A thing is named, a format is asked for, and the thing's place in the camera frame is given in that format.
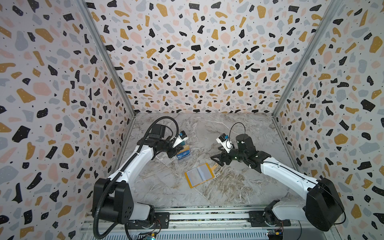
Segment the yellow leather card holder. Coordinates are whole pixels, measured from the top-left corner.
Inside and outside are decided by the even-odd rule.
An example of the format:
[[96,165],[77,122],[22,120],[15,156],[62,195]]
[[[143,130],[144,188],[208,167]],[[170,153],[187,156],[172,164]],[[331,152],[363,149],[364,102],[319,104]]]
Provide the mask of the yellow leather card holder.
[[185,172],[185,177],[191,189],[215,178],[213,170],[208,164],[200,165]]

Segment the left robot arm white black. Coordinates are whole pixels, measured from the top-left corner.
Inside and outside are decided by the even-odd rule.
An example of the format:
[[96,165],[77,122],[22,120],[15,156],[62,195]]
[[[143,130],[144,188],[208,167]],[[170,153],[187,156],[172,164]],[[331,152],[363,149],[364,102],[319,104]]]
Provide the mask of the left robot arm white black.
[[159,153],[173,158],[183,148],[182,142],[188,139],[185,131],[164,138],[165,125],[154,124],[148,135],[138,141],[130,157],[108,178],[100,178],[94,186],[93,217],[114,224],[128,224],[142,221],[152,224],[155,218],[154,207],[134,202],[131,185],[145,165]]

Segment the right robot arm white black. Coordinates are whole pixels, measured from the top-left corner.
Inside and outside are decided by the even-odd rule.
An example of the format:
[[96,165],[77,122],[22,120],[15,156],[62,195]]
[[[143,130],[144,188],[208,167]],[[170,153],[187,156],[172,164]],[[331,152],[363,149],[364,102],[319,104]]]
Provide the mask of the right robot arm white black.
[[263,223],[275,226],[285,220],[305,221],[327,232],[338,224],[340,216],[346,215],[331,180],[309,177],[284,165],[270,154],[258,151],[247,134],[238,135],[235,144],[226,134],[221,134],[216,141],[221,144],[221,152],[212,156],[211,160],[218,165],[223,167],[233,161],[242,162],[248,168],[281,182],[301,197],[296,202],[272,201],[264,209]]

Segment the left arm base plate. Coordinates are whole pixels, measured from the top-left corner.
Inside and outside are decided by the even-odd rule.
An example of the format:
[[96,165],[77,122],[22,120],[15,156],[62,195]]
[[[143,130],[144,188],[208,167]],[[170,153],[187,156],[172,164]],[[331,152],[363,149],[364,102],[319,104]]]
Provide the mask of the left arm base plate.
[[129,230],[155,230],[155,229],[167,229],[170,223],[170,213],[158,213],[154,212],[149,215],[146,220],[135,220],[127,223]]

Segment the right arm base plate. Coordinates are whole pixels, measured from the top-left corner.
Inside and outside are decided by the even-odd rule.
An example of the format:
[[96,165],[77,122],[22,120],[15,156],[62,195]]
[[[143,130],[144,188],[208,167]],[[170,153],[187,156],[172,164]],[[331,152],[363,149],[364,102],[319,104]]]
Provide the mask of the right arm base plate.
[[291,222],[289,220],[278,220],[276,217],[271,217],[264,211],[249,211],[249,218],[247,222],[252,227],[290,227]]

